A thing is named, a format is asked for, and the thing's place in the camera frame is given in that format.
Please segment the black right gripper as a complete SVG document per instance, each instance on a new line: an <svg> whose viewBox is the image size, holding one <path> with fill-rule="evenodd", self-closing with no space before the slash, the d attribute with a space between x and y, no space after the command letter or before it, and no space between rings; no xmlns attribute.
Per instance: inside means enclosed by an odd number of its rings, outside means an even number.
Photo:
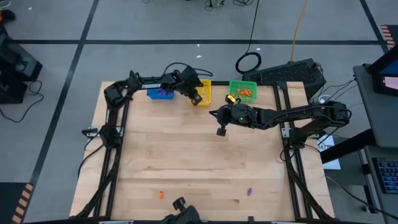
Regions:
<svg viewBox="0 0 398 224"><path fill-rule="evenodd" d="M209 114L217 118L220 124L217 136L226 136L226 125L229 123L248 128L258 125L253 108L246 104L223 105L218 110L209 111Z"/></svg>

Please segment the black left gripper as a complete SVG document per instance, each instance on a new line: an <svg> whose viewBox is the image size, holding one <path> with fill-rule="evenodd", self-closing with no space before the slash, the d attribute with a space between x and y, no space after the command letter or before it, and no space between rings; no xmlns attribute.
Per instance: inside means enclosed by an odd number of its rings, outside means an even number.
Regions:
<svg viewBox="0 0 398 224"><path fill-rule="evenodd" d="M178 91L182 95L190 95L191 104L197 106L202 101L202 97L195 91L195 88L202 87L203 84L195 69L187 66L182 72L174 70L172 73L175 83L171 85L171 90Z"/></svg>

